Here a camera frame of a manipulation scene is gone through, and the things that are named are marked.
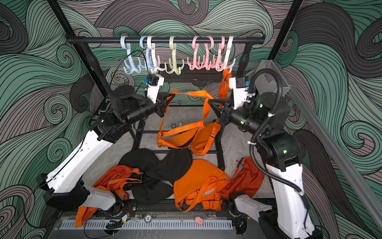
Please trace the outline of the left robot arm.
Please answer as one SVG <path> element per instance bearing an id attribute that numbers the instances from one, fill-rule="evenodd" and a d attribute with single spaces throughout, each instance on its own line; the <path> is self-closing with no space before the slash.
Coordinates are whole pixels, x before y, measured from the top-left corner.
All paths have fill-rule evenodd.
<path id="1" fill-rule="evenodd" d="M 42 174 L 37 182 L 45 190 L 46 205 L 62 212 L 79 207 L 109 210 L 117 201 L 110 190 L 87 186 L 81 179 L 96 159 L 129 132 L 136 139 L 132 125 L 153 113 L 163 117 L 173 93 L 149 87 L 146 96 L 136 94 L 134 87 L 123 85 L 109 90 L 93 123 L 78 147 L 54 170 Z"/>

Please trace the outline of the orange backpack bag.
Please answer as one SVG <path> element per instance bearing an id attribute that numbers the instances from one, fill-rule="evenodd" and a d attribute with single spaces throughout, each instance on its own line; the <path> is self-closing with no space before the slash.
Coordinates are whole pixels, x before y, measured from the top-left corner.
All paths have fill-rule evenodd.
<path id="1" fill-rule="evenodd" d="M 231 179 L 225 172 L 203 159 L 195 159 L 190 169 L 174 183 L 176 208 L 188 212 L 197 204 L 205 210 L 220 211 L 221 191 Z"/>

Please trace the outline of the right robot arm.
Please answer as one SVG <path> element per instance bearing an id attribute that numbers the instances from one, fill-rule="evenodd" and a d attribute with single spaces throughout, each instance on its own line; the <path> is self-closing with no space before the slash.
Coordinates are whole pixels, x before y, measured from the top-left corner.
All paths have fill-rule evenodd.
<path id="1" fill-rule="evenodd" d="M 308 213 L 299 143 L 284 130 L 289 105 L 282 95 L 271 92 L 257 95 L 250 104 L 234 109 L 228 100 L 209 100 L 218 123 L 232 123 L 252 134 L 250 158 L 273 183 L 276 208 L 240 195 L 234 199 L 236 209 L 257 221 L 268 239 L 322 239 Z"/>

